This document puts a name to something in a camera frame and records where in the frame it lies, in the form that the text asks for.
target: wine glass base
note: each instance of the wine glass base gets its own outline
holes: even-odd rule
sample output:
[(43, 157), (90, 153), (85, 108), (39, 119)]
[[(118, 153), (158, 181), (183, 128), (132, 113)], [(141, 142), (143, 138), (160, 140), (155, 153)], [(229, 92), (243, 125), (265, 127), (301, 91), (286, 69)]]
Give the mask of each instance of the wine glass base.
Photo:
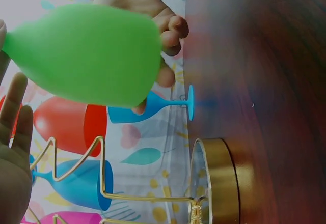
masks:
[(194, 98), (194, 87), (193, 85), (189, 86), (188, 90), (188, 115), (189, 115), (189, 120), (192, 121), (194, 118), (194, 112), (195, 112), (195, 98)]

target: blue silicone wine glass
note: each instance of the blue silicone wine glass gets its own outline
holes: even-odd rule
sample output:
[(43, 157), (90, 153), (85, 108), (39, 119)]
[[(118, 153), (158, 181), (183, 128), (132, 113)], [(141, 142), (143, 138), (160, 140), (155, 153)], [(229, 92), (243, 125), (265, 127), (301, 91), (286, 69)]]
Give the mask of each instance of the blue silicone wine glass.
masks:
[(161, 98), (159, 95), (150, 91), (147, 96), (146, 109), (142, 115), (136, 115), (130, 108), (120, 107), (107, 107), (108, 116), (112, 123), (135, 123), (144, 121), (162, 108), (171, 105), (186, 105), (188, 108), (189, 120), (192, 121), (194, 118), (194, 89), (193, 86), (189, 86), (188, 99), (187, 100), (166, 100)]
[[(68, 160), (57, 166), (58, 177), (68, 172), (78, 160)], [(110, 163), (105, 161), (105, 191), (113, 193), (113, 172)], [(107, 210), (112, 199), (105, 198), (100, 192), (100, 160), (85, 160), (71, 175), (62, 181), (56, 182), (52, 171), (40, 173), (32, 171), (34, 177), (47, 180), (53, 189), (67, 201), (96, 209)]]

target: gold wire glass holder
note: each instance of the gold wire glass holder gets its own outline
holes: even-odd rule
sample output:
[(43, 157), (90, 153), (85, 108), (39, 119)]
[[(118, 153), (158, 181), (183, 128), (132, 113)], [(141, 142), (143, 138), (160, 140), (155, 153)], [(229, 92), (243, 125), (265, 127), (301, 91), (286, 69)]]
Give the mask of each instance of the gold wire glass holder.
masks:
[[(30, 170), (33, 170), (36, 164), (41, 160), (44, 156), (46, 151), (49, 149), (50, 145), (53, 145), (54, 148), (54, 157), (53, 157), (53, 170), (52, 170), (52, 177), (53, 180), (56, 182), (60, 182), (70, 176), (81, 164), (87, 159), (88, 156), (93, 152), (95, 147), (100, 144), (100, 192), (105, 198), (109, 199), (117, 199), (117, 200), (132, 200), (132, 201), (151, 201), (151, 202), (189, 202), (191, 205), (191, 211), (189, 214), (190, 217), (190, 224), (201, 224), (201, 205), (205, 198), (194, 199), (192, 197), (138, 197), (138, 196), (131, 196), (131, 195), (119, 195), (119, 194), (111, 194), (105, 192), (105, 140), (102, 136), (97, 136), (92, 144), (89, 146), (86, 153), (79, 159), (79, 161), (65, 174), (60, 177), (57, 177), (57, 141), (54, 137), (49, 138), (47, 144), (43, 151), (36, 157), (35, 161), (30, 165)], [(67, 224), (60, 216), (53, 217), (53, 223), (57, 223), (57, 220), (61, 220), (64, 224)], [(143, 222), (134, 222), (134, 221), (124, 221), (124, 220), (114, 220), (105, 218), (103, 219), (100, 224), (104, 223), (116, 223), (116, 224), (147, 224)]]

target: finger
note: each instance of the finger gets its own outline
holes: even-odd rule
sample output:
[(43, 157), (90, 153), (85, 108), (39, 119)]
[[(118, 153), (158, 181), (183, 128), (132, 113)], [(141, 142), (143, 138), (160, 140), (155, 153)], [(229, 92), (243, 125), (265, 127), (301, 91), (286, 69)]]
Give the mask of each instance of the finger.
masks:
[(161, 34), (164, 52), (169, 56), (177, 55), (181, 50), (179, 35), (175, 31), (165, 31)]
[(186, 38), (189, 34), (189, 27), (187, 21), (181, 16), (173, 16), (169, 21), (169, 30), (178, 33), (179, 38)]
[(0, 19), (0, 50), (2, 50), (2, 47), (5, 43), (5, 37), (6, 37), (6, 25), (5, 22)]
[(159, 69), (156, 82), (164, 88), (169, 88), (175, 83), (175, 74), (173, 70), (161, 58), (161, 67)]
[(9, 144), (27, 82), (25, 75), (17, 73), (10, 84), (3, 103), (0, 112), (0, 142), (5, 145)]
[(4, 21), (0, 20), (0, 83), (5, 76), (10, 61), (9, 57), (4, 52), (1, 52), (5, 42), (6, 31), (7, 30)]
[(33, 132), (33, 111), (29, 106), (23, 106), (18, 115), (17, 129), (12, 143), (12, 149), (30, 154)]
[(146, 99), (137, 107), (133, 108), (132, 111), (137, 115), (142, 115), (145, 112)]

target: wine glass stem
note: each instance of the wine glass stem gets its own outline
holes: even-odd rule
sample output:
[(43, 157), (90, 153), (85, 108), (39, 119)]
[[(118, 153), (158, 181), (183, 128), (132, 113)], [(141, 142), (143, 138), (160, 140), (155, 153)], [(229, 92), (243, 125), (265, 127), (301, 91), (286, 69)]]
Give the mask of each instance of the wine glass stem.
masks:
[(188, 101), (184, 100), (170, 100), (169, 105), (188, 105)]

